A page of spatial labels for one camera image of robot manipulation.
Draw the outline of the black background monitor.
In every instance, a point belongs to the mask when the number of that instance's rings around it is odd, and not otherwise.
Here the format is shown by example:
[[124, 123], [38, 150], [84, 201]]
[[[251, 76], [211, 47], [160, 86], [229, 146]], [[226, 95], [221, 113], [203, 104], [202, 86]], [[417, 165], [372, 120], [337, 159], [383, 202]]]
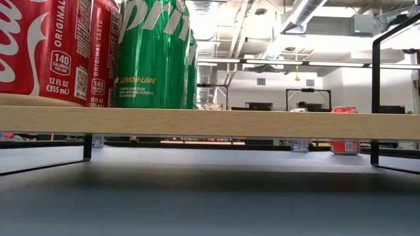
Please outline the black background monitor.
[[405, 106], [380, 106], [379, 113], [405, 114]]
[[255, 110], [255, 111], [271, 111], [273, 108], [273, 103], [246, 102], [245, 106], [248, 109]]

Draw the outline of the blue table mat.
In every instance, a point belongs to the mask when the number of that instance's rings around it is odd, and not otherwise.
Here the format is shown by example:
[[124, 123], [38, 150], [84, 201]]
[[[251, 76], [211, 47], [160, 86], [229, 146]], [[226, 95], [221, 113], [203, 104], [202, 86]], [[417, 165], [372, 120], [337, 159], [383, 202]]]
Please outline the blue table mat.
[[0, 150], [0, 236], [420, 236], [420, 160], [330, 152]]

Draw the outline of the smooth silver spiral duct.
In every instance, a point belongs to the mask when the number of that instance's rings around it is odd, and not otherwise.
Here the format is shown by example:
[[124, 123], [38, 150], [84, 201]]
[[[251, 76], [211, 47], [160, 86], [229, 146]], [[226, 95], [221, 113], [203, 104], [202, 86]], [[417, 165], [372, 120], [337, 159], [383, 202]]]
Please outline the smooth silver spiral duct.
[[327, 1], [328, 0], [296, 0], [293, 8], [281, 15], [280, 25], [274, 28], [273, 40], [259, 56], [259, 59], [277, 59], [283, 49], [287, 47], [285, 43], [285, 35], [287, 32], [297, 30], [298, 34], [304, 34], [310, 19]]

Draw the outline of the red soda can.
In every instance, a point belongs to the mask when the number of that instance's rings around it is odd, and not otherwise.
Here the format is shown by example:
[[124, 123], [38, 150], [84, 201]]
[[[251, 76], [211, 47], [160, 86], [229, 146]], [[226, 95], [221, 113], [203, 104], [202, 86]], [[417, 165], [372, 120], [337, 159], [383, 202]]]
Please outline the red soda can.
[[[341, 106], [331, 110], [332, 113], [357, 113], [355, 107]], [[331, 152], [335, 155], [358, 155], [360, 153], [359, 140], [332, 140]]]

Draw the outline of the red Coca-Cola can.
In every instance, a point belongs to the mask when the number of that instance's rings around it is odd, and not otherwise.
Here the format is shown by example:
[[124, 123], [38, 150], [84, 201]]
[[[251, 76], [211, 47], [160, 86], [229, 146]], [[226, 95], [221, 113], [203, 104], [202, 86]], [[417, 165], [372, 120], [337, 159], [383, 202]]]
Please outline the red Coca-Cola can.
[[0, 106], [83, 107], [93, 0], [0, 0]]
[[87, 107], [112, 106], [120, 19], [120, 8], [115, 0], [93, 1]]

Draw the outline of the black background rig frame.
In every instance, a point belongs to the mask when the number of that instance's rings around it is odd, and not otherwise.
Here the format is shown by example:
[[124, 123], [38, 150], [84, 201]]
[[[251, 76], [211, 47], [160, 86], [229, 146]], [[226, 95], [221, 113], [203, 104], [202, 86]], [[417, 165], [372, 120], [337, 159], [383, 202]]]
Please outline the black background rig frame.
[[[209, 83], [198, 83], [197, 103], [200, 109], [219, 109], [229, 110], [229, 86]], [[217, 96], [221, 94], [224, 97], [224, 103], [218, 103]]]
[[[290, 91], [293, 91], [294, 93], [291, 95], [291, 96], [289, 96], [288, 94], [289, 94], [289, 92]], [[285, 111], [289, 111], [289, 109], [291, 108], [290, 106], [289, 106], [289, 100], [294, 96], [294, 94], [296, 93], [296, 92], [311, 92], [311, 93], [313, 93], [313, 92], [319, 92], [324, 98], [325, 98], [325, 100], [327, 100], [328, 102], [329, 102], [329, 107], [328, 107], [328, 110], [329, 111], [331, 111], [332, 110], [332, 94], [331, 94], [331, 90], [327, 90], [327, 89], [315, 89], [315, 88], [287, 88], [286, 90], [285, 90], [285, 98], [286, 98], [286, 102], [285, 102], [285, 105], [286, 105], [286, 107], [285, 107]], [[323, 92], [326, 92], [326, 93], [328, 93], [328, 97], [326, 97], [326, 96], [324, 96], [322, 93]]]

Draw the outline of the green Sprite can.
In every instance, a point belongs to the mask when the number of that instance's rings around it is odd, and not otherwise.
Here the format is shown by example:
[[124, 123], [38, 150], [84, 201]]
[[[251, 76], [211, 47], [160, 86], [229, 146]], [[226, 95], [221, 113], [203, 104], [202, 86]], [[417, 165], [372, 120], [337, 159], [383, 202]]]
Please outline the green Sprite can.
[[196, 86], [197, 86], [197, 41], [194, 32], [190, 32], [190, 52], [188, 55], [188, 80], [186, 93], [186, 107], [188, 109], [196, 108]]
[[122, 0], [117, 108], [182, 109], [190, 14], [185, 0]]

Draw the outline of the wooden shelf with black frame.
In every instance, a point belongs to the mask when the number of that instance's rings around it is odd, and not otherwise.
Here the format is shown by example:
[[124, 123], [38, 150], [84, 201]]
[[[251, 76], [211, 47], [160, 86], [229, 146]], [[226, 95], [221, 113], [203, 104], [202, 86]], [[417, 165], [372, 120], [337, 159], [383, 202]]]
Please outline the wooden shelf with black frame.
[[380, 140], [420, 140], [420, 115], [379, 112], [381, 43], [416, 23], [420, 13], [374, 40], [368, 114], [0, 106], [0, 131], [82, 134], [84, 161], [91, 159], [94, 134], [369, 140], [370, 163], [379, 167]]

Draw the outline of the corrugated silver air duct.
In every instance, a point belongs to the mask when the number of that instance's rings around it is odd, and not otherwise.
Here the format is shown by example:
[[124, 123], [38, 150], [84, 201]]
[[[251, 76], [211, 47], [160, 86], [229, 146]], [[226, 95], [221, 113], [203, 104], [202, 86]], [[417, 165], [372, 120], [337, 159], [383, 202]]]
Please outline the corrugated silver air duct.
[[[217, 34], [217, 14], [218, 3], [210, 1], [190, 1], [188, 2], [191, 19], [191, 27], [197, 41], [198, 57], [212, 58], [216, 55], [216, 43], [214, 42]], [[198, 63], [198, 84], [214, 85], [216, 79], [214, 75], [216, 63]]]

